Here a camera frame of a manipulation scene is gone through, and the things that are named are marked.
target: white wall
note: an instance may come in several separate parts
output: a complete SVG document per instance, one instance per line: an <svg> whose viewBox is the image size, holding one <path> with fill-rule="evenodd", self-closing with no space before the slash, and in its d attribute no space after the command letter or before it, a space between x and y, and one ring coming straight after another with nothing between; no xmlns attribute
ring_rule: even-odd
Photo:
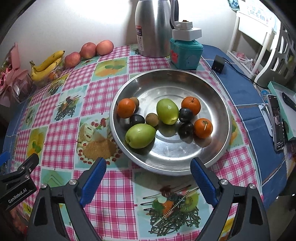
<svg viewBox="0 0 296 241"><path fill-rule="evenodd" d="M80 51L86 42L136 43L137 0L37 0L17 19L0 45L0 60L18 42L22 68L40 64L57 50ZM202 44L227 50L235 12L227 0L179 0L180 20L202 29Z"/></svg>

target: apple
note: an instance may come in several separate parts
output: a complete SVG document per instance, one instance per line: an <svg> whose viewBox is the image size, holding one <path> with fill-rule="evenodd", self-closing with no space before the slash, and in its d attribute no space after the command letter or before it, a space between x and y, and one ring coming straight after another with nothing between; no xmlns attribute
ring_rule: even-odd
<svg viewBox="0 0 296 241"><path fill-rule="evenodd" d="M96 45L94 43L86 43L80 50L80 55L83 59L90 59L96 55Z"/></svg>
<svg viewBox="0 0 296 241"><path fill-rule="evenodd" d="M96 52L99 55L106 55L113 51L114 44L110 40L104 40L96 46Z"/></svg>
<svg viewBox="0 0 296 241"><path fill-rule="evenodd" d="M152 126L136 124L126 132L126 142L131 148L144 148L153 141L155 134L156 130Z"/></svg>
<svg viewBox="0 0 296 241"><path fill-rule="evenodd" d="M73 68L81 62L81 55L78 52L73 52L65 57L65 66Z"/></svg>
<svg viewBox="0 0 296 241"><path fill-rule="evenodd" d="M173 125L179 118L179 108L170 99L161 99L157 102L156 112L159 119L167 125Z"/></svg>

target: black charger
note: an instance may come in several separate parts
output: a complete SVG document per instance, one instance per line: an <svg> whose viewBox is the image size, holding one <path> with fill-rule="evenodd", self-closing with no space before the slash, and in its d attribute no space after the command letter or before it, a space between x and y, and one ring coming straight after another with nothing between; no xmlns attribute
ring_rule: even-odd
<svg viewBox="0 0 296 241"><path fill-rule="evenodd" d="M225 60L219 55L216 55L215 60L212 65L212 70L221 73L225 65Z"/></svg>

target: plastic bag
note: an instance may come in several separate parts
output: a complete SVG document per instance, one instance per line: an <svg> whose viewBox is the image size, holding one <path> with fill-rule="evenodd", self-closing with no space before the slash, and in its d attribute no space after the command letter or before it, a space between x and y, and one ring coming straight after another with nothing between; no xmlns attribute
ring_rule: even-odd
<svg viewBox="0 0 296 241"><path fill-rule="evenodd" d="M246 66L250 71L253 70L253 68L255 66L255 62L253 59L248 59L244 53L235 52L235 51L232 51L232 53L234 54L234 56L237 57L237 59L239 60L240 63L242 63L244 66Z"/></svg>

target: bunch of bananas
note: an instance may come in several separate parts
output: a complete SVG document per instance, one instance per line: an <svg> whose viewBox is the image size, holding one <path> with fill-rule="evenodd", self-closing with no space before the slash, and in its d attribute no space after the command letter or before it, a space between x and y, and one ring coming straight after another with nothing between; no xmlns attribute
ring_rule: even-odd
<svg viewBox="0 0 296 241"><path fill-rule="evenodd" d="M33 61L30 61L32 67L31 79L40 81L47 77L51 71L61 62L65 51L57 51L49 56L42 64L36 66Z"/></svg>

